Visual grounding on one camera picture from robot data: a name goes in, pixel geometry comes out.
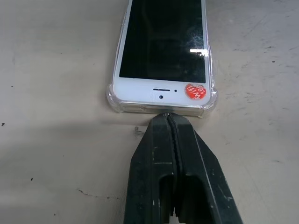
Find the black clamp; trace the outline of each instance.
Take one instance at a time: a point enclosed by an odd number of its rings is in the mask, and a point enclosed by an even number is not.
[[[124,224],[242,224],[215,155],[190,122],[153,118],[130,165]]]

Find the scratch mark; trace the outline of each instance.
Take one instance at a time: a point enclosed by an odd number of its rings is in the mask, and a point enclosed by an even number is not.
[[[273,221],[275,221],[275,222],[277,223],[276,218],[274,217],[273,213],[270,211],[269,207],[268,207],[267,204],[265,203],[265,201],[264,201],[264,199],[263,199],[263,196],[262,196],[262,194],[261,194],[259,188],[257,187],[256,182],[253,180],[253,177],[251,176],[249,170],[247,169],[246,166],[244,166],[244,167],[245,167],[245,170],[246,170],[246,172],[248,173],[249,177],[251,178],[252,183],[253,183],[253,185],[254,185],[254,187],[255,187],[255,189],[256,189],[258,195],[259,195],[260,198],[262,199],[262,202],[263,202],[264,206],[265,206],[266,209],[268,210],[268,212],[269,212],[269,214],[271,215]]]
[[[172,165],[172,162],[155,162],[154,165]]]
[[[239,138],[240,141],[244,141],[245,139],[247,139],[247,135],[244,135],[243,137]]]
[[[225,145],[230,145],[231,142],[226,138],[225,135],[221,135],[223,137],[223,139],[225,140]]]
[[[260,21],[258,21],[258,22],[256,23],[256,25],[254,25],[254,27],[253,27],[247,34],[245,34],[243,37],[245,38],[245,37],[246,37],[248,34],[250,34],[255,28],[257,28],[257,26],[261,24],[261,22],[266,18],[267,15],[268,15],[268,14],[266,14]]]
[[[251,51],[253,49],[234,49],[233,51],[241,51],[241,52],[245,52],[245,51]]]
[[[225,99],[229,99],[229,98],[235,98],[235,95],[229,95],[229,94],[226,94],[227,97],[225,97]]]
[[[244,65],[242,65],[241,70],[247,68],[252,62],[253,60],[247,61]]]
[[[15,65],[15,55],[13,56],[13,58],[11,59],[13,65]]]
[[[226,197],[226,196],[225,196],[225,194],[223,193],[223,191],[222,191],[222,189],[221,189],[221,187],[220,187],[219,185],[218,185],[218,188],[219,188],[219,190],[221,191],[223,197],[224,197],[228,202],[229,202],[230,200],[233,200],[232,197]]]
[[[236,109],[236,111],[241,111],[241,110],[245,110],[245,109],[246,109],[246,107],[241,107],[241,108]]]
[[[82,191],[80,188],[77,188],[77,191],[79,191],[83,195],[86,195],[86,196],[89,196],[89,197],[98,197],[98,198],[116,199],[116,200],[119,199],[119,197],[111,197],[111,196],[104,197],[104,196],[91,195],[91,194],[88,194],[87,192]]]
[[[294,49],[296,49],[296,48],[299,48],[299,46],[297,46],[297,47],[294,47],[294,48],[290,48],[289,50],[294,50]]]

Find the white phone bezel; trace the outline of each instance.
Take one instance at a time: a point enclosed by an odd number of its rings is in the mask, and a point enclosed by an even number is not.
[[[203,36],[204,36],[204,49],[207,53],[205,56],[205,69],[206,69],[206,83],[190,83],[190,82],[177,82],[165,81],[154,79],[139,79],[139,78],[124,78],[119,77],[121,69],[122,55],[125,46],[125,40],[128,30],[128,23],[130,18],[130,11],[132,1],[129,0],[127,12],[121,28],[121,36],[117,49],[117,55],[114,66],[113,74],[113,92],[114,95],[122,101],[132,103],[145,103],[154,105],[181,105],[181,106],[200,106],[206,105],[211,97],[211,78],[210,66],[207,43],[207,26],[206,26],[206,6],[205,0],[201,1],[202,4],[202,22],[203,22]],[[185,87],[188,84],[202,85],[206,89],[206,96],[202,99],[191,99],[185,93]],[[163,89],[170,91],[156,91],[154,89]]]

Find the transparent bumper case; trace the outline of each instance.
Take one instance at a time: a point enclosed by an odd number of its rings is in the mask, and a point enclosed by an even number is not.
[[[205,7],[205,0],[202,0],[202,6]],[[140,112],[140,113],[164,113],[164,112],[174,112],[180,115],[187,116],[198,116],[202,117],[206,114],[209,114],[211,110],[214,109],[217,101],[218,92],[215,88],[214,74],[213,74],[213,66],[212,66],[212,54],[209,44],[207,45],[208,49],[205,49],[205,57],[208,57],[208,68],[206,71],[208,72],[209,78],[209,93],[210,100],[204,104],[200,105],[188,105],[188,104],[165,104],[165,103],[152,103],[152,102],[136,102],[136,101],[126,101],[119,99],[114,93],[114,78],[115,78],[115,69],[116,62],[119,54],[120,44],[122,42],[122,38],[120,37],[118,48],[116,52],[115,64],[114,64],[114,74],[111,84],[107,88],[107,99],[112,106],[112,108],[117,112]]]

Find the clamp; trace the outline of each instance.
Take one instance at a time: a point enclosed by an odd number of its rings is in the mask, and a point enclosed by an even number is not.
[[[220,164],[190,122],[154,117],[130,165],[124,224],[242,224]]]

